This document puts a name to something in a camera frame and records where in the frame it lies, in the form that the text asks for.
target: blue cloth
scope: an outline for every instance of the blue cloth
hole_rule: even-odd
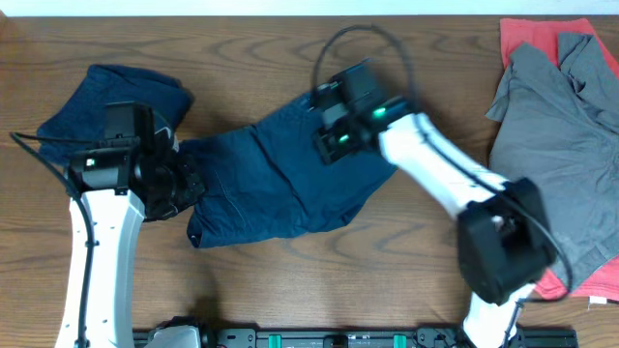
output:
[[[153,107],[155,128],[181,123],[192,96],[181,82],[158,72],[115,65],[93,65],[67,104],[37,130],[38,136],[69,139],[103,139],[104,107],[111,102],[141,102]],[[67,165],[82,145],[45,142],[39,152],[52,162]]]
[[[379,154],[323,164],[311,136],[317,112],[302,96],[241,130],[181,144],[208,192],[188,226],[194,247],[252,243],[330,231],[348,224],[394,173]]]

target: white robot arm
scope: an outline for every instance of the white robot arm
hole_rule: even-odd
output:
[[[419,118],[418,122],[413,120],[415,117]],[[394,121],[387,130],[378,135],[382,156],[413,177],[453,219],[456,219],[471,201],[487,201],[494,193],[481,188],[446,162],[428,145],[422,132],[429,136],[431,142],[443,153],[467,171],[498,190],[504,189],[503,183],[507,182],[505,178],[487,170],[462,153],[434,127],[426,114],[409,114]],[[478,348],[499,347],[510,325],[516,302],[527,298],[534,288],[534,284],[523,285],[501,305],[489,304],[473,293],[469,313],[463,323],[469,339]],[[514,334],[516,326],[511,328],[510,337]]]
[[[423,186],[456,219],[471,201],[488,201],[493,193],[477,186],[428,146],[425,136],[452,160],[498,190],[506,180],[467,157],[432,125],[426,114],[408,114],[389,124],[378,134],[382,156],[401,168]],[[84,165],[101,167],[95,157],[77,157]],[[128,189],[87,190],[81,200],[94,227],[96,250],[85,324],[91,348],[133,347],[132,291],[135,244],[145,204]],[[79,300],[86,260],[84,220],[74,201],[70,206],[73,224],[73,255],[67,302],[56,348],[73,347],[78,333]],[[499,347],[510,324],[516,301],[533,289],[524,284],[503,304],[490,304],[473,293],[463,328],[479,348]],[[513,327],[510,335],[516,332]],[[200,334],[194,326],[179,326],[158,331],[148,348],[199,348]]]

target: red cloth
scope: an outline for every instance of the red cloth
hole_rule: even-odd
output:
[[[593,34],[598,39],[604,59],[610,70],[619,78],[619,64],[606,49],[589,20],[582,18],[571,21],[532,21],[525,19],[501,19],[501,57],[507,68],[510,54],[523,43],[529,43],[542,50],[550,63],[558,66],[557,34],[563,32]],[[619,301],[619,256],[610,260],[591,275],[574,292],[573,296],[601,296]],[[543,298],[551,299],[564,294],[563,283],[551,271],[546,271],[535,289]]]

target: gray t-shirt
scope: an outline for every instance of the gray t-shirt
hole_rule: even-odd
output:
[[[619,80],[591,35],[559,34],[559,69],[527,43],[510,59],[486,115],[503,123],[490,169],[538,185],[578,286],[619,254]]]

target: wooden table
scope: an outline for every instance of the wooden table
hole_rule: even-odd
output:
[[[60,328],[71,255],[68,198],[7,131],[33,133],[57,112],[93,63],[180,78],[196,102],[183,139],[260,120],[308,90],[310,68],[338,28],[376,22],[410,46],[416,79],[438,127],[485,160],[496,125],[484,117],[502,66],[498,17],[13,18],[0,33],[0,346],[49,347]],[[619,20],[592,21],[619,56]],[[396,54],[355,34],[325,62],[327,78],[367,55],[403,90]],[[135,259],[133,322],[150,328],[193,313],[215,327],[410,327],[457,323],[470,290],[460,278],[456,231],[402,173],[338,231],[294,240],[193,249],[191,212],[143,227]],[[583,347],[616,346],[616,305],[585,299],[531,304],[520,323],[572,325]]]

